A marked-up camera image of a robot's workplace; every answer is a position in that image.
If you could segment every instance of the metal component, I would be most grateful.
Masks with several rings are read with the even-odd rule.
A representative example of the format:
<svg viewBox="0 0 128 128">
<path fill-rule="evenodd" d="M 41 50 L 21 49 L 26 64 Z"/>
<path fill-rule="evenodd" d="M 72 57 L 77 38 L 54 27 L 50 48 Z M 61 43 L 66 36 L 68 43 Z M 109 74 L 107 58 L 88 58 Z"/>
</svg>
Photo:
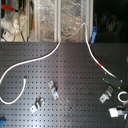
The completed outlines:
<svg viewBox="0 0 128 128">
<path fill-rule="evenodd" d="M 51 90 L 51 93 L 52 93 L 54 99 L 57 100 L 57 99 L 59 98 L 59 94 L 58 94 L 58 92 L 56 91 L 56 87 L 55 87 L 53 81 L 51 80 L 51 81 L 48 83 L 48 85 L 49 85 L 49 88 L 50 88 L 50 90 Z"/>
<path fill-rule="evenodd" d="M 111 117 L 118 117 L 118 111 L 116 108 L 110 108 L 109 112 Z"/>
<path fill-rule="evenodd" d="M 117 109 L 117 108 L 110 108 L 109 112 L 111 117 L 124 116 L 124 119 L 126 119 L 128 114 L 128 111 Z"/>
<path fill-rule="evenodd" d="M 45 104 L 45 101 L 43 98 L 41 98 L 40 100 L 38 100 L 31 108 L 31 112 L 34 113 L 36 112 L 37 110 L 39 110 L 42 106 L 42 104 Z"/>
<path fill-rule="evenodd" d="M 103 104 L 106 100 L 109 100 L 109 97 L 112 96 L 113 88 L 111 86 L 108 87 L 108 89 L 102 94 L 100 97 L 100 101 Z"/>
</svg>

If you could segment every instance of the white cable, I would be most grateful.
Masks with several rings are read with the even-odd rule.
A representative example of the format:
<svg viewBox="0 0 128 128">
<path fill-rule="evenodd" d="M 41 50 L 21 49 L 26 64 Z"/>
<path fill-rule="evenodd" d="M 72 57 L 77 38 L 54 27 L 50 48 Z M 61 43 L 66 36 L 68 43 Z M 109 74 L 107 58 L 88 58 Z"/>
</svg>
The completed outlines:
<svg viewBox="0 0 128 128">
<path fill-rule="evenodd" d="M 90 45 L 89 45 L 89 43 L 88 43 L 88 36 L 87 36 L 87 29 L 88 29 L 88 28 L 87 28 L 86 23 L 83 23 L 83 24 L 79 27 L 79 29 L 76 31 L 75 34 L 73 34 L 72 36 L 69 36 L 69 37 L 66 38 L 66 39 L 72 38 L 74 35 L 76 35 L 84 25 L 85 25 L 85 40 L 86 40 L 87 47 L 88 47 L 88 50 L 89 50 L 89 53 L 90 53 L 91 57 L 93 58 L 93 60 L 94 60 L 105 72 L 107 72 L 109 75 L 111 75 L 111 76 L 113 76 L 113 77 L 116 77 L 115 75 L 113 75 L 112 73 L 110 73 L 104 66 L 102 66 L 102 65 L 97 61 L 97 59 L 94 57 L 94 55 L 93 55 L 93 53 L 92 53 L 92 51 L 91 51 Z"/>
<path fill-rule="evenodd" d="M 19 66 L 19 65 L 27 64 L 27 63 L 34 62 L 34 61 L 39 61 L 39 60 L 42 60 L 42 59 L 45 59 L 45 58 L 49 57 L 50 55 L 52 55 L 52 54 L 58 49 L 58 47 L 60 46 L 60 43 L 61 43 L 61 39 L 60 39 L 60 42 L 57 44 L 57 46 L 52 50 L 52 52 L 50 52 L 49 54 L 47 54 L 47 55 L 45 55 L 45 56 L 43 56 L 43 57 L 39 57 L 39 58 L 36 58 L 36 59 L 32 59 L 32 60 L 28 60 L 28 61 L 24 61 L 24 62 L 20 62 L 20 63 L 17 63 L 17 64 L 12 65 L 10 68 L 8 68 L 8 69 L 4 72 L 4 74 L 3 74 L 2 77 L 0 78 L 0 84 L 2 83 L 2 80 L 3 80 L 3 78 L 5 77 L 5 75 L 6 75 L 11 69 L 13 69 L 14 67 L 17 67 L 17 66 Z M 15 102 L 20 98 L 20 96 L 22 95 L 22 93 L 23 93 L 23 91 L 24 91 L 25 84 L 26 84 L 26 79 L 24 78 L 23 81 L 24 81 L 24 84 L 23 84 L 22 91 L 21 91 L 21 93 L 19 94 L 19 96 L 18 96 L 14 101 L 12 101 L 12 102 L 5 102 L 5 101 L 2 100 L 1 97 L 0 97 L 0 101 L 1 101 L 2 103 L 4 103 L 4 104 L 8 104 L 8 105 L 15 103 Z"/>
<path fill-rule="evenodd" d="M 86 40 L 86 42 L 87 42 L 87 46 L 88 46 L 88 49 L 89 49 L 89 52 L 90 52 L 90 55 L 92 56 L 92 58 L 93 58 L 93 60 L 105 71 L 105 72 L 107 72 L 109 75 L 111 75 L 111 76 L 113 76 L 113 77 L 116 77 L 115 75 L 113 75 L 112 73 L 110 73 L 104 66 L 102 66 L 98 61 L 97 61 L 97 59 L 94 57 L 94 55 L 92 54 L 92 51 L 91 51 L 91 48 L 90 48 L 90 45 L 89 45 L 89 43 L 88 43 L 88 36 L 87 36 L 87 25 L 86 25 L 86 23 L 84 23 L 85 24 L 85 40 Z"/>
<path fill-rule="evenodd" d="M 80 26 L 80 28 L 76 31 L 75 34 L 73 34 L 72 36 L 70 36 L 70 37 L 68 37 L 68 38 L 66 38 L 66 39 L 69 39 L 69 38 L 73 37 L 74 35 L 76 35 L 84 25 L 85 25 L 85 40 L 86 40 L 86 43 L 87 43 L 87 46 L 88 46 L 90 55 L 92 56 L 93 60 L 94 60 L 99 66 L 101 66 L 101 68 L 102 68 L 105 72 L 107 72 L 109 75 L 115 77 L 115 76 L 114 76 L 112 73 L 110 73 L 106 68 L 104 68 L 104 67 L 96 60 L 96 58 L 95 58 L 94 55 L 92 54 L 90 45 L 89 45 L 89 43 L 88 43 L 87 25 L 86 25 L 86 23 L 83 23 L 83 24 Z M 12 65 L 10 68 L 8 68 L 8 69 L 4 72 L 4 74 L 3 74 L 2 77 L 0 78 L 0 84 L 2 83 L 2 80 L 3 80 L 3 78 L 5 77 L 5 75 L 6 75 L 11 69 L 13 69 L 14 67 L 17 67 L 17 66 L 19 66 L 19 65 L 27 64 L 27 63 L 34 62 L 34 61 L 39 61 L 39 60 L 42 60 L 42 59 L 45 59 L 45 58 L 49 57 L 50 55 L 52 55 L 52 54 L 58 49 L 58 47 L 60 46 L 60 43 L 61 43 L 61 39 L 60 39 L 59 43 L 57 44 L 57 46 L 53 49 L 53 51 L 50 52 L 49 54 L 43 56 L 43 57 L 39 57 L 39 58 L 36 58 L 36 59 L 32 59 L 32 60 L 28 60 L 28 61 L 24 61 L 24 62 L 20 62 L 20 63 L 17 63 L 17 64 Z M 12 101 L 12 102 L 5 102 L 5 101 L 2 100 L 1 97 L 0 97 L 0 101 L 3 102 L 4 104 L 12 104 L 12 103 L 15 103 L 15 102 L 20 98 L 20 96 L 22 95 L 22 93 L 23 93 L 23 91 L 24 91 L 24 88 L 25 88 L 25 84 L 26 84 L 26 82 L 24 82 L 23 89 L 22 89 L 21 93 L 19 94 L 19 96 L 18 96 L 14 101 Z"/>
<path fill-rule="evenodd" d="M 0 97 L 0 101 L 1 101 L 2 103 L 4 103 L 4 104 L 7 104 L 7 105 L 10 105 L 10 104 L 15 103 L 15 102 L 21 97 L 22 93 L 24 92 L 25 84 L 26 84 L 26 78 L 23 79 L 23 88 L 22 88 L 22 90 L 21 90 L 19 96 L 18 96 L 15 100 L 13 100 L 12 102 L 6 102 L 6 101 L 4 101 L 4 100 Z"/>
<path fill-rule="evenodd" d="M 127 93 L 127 92 L 125 92 L 125 91 L 120 92 L 120 93 L 118 94 L 118 100 L 119 100 L 120 102 L 122 102 L 122 103 L 127 103 L 127 102 L 128 102 L 128 100 L 126 100 L 126 101 L 121 100 L 120 96 L 121 96 L 122 94 L 128 94 L 128 93 Z"/>
</svg>

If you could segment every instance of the black cable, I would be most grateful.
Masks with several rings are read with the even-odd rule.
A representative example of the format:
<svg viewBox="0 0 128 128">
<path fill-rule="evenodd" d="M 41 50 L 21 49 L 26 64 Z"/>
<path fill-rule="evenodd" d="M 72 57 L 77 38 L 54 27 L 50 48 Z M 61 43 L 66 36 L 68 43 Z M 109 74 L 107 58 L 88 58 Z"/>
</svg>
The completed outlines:
<svg viewBox="0 0 128 128">
<path fill-rule="evenodd" d="M 22 31 L 21 31 L 21 36 L 22 36 L 22 39 L 23 39 L 23 41 L 25 42 L 25 39 L 24 39 L 24 36 L 23 36 L 23 33 L 22 33 Z"/>
<path fill-rule="evenodd" d="M 5 40 L 3 37 L 2 37 L 2 39 L 3 39 L 5 42 L 7 42 L 7 40 Z"/>
<path fill-rule="evenodd" d="M 14 41 L 15 41 L 15 39 L 16 39 L 16 36 L 14 36 L 14 39 L 13 39 L 13 41 L 12 41 L 12 42 L 14 42 Z"/>
</svg>

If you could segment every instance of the black surface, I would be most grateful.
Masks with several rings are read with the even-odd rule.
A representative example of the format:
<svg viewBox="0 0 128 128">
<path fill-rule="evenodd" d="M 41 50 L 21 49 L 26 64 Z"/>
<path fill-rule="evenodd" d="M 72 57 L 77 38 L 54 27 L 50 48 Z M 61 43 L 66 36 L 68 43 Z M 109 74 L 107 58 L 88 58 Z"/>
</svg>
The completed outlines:
<svg viewBox="0 0 128 128">
<path fill-rule="evenodd" d="M 0 76 L 11 65 L 49 53 L 56 43 L 1 43 Z M 118 78 L 128 82 L 128 45 L 95 44 L 95 57 Z M 62 43 L 50 57 L 11 70 L 4 78 L 0 96 L 12 101 L 20 93 L 22 80 L 27 84 L 21 98 L 13 105 L 0 102 L 0 116 L 6 118 L 3 128 L 122 128 L 123 117 L 111 118 L 108 109 L 121 103 L 119 90 L 104 104 L 100 96 L 109 86 L 102 78 L 104 71 L 92 60 L 86 44 Z M 55 101 L 48 88 L 53 80 L 60 98 Z M 29 108 L 36 98 L 46 104 L 31 114 Z"/>
</svg>

